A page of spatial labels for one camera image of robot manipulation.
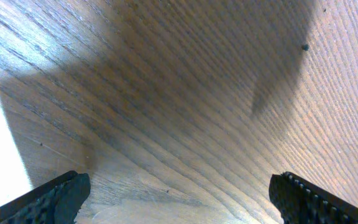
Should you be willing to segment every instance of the wooden table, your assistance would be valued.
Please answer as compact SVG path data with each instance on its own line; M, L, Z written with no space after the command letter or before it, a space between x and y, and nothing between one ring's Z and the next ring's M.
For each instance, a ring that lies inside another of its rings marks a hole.
M78 223L281 223L286 170L358 207L358 1L0 0L1 108L0 196L87 172Z

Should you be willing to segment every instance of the dark spot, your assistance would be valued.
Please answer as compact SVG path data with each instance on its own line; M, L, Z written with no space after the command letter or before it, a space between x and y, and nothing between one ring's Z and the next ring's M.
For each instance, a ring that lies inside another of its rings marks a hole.
M42 51L42 48L39 46L39 45L35 45L35 48L37 49L37 50L39 50L39 51Z
M39 213L36 217L35 217L35 221L39 222L42 218L42 213Z
M308 51L309 50L309 45L308 44L303 44L302 45L302 50Z

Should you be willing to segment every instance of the textured rubber pad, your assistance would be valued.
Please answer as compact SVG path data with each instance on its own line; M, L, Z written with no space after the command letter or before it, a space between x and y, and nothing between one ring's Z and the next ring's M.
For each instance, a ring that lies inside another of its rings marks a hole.
M88 174L69 171L0 207L0 223L74 223L90 189Z
M358 208L291 172L273 175L270 201L284 223L358 223Z

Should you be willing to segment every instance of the wooden surface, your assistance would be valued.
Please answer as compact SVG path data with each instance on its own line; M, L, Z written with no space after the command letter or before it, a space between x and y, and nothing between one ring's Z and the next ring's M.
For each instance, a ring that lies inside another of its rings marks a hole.
M0 0L0 104L78 223L281 223L285 170L358 207L358 1Z

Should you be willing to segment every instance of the wood grain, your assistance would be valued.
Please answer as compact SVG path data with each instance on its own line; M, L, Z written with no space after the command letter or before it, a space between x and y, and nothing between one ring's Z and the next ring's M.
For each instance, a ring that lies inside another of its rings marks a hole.
M0 0L0 104L78 223L281 223L285 170L358 207L358 1Z

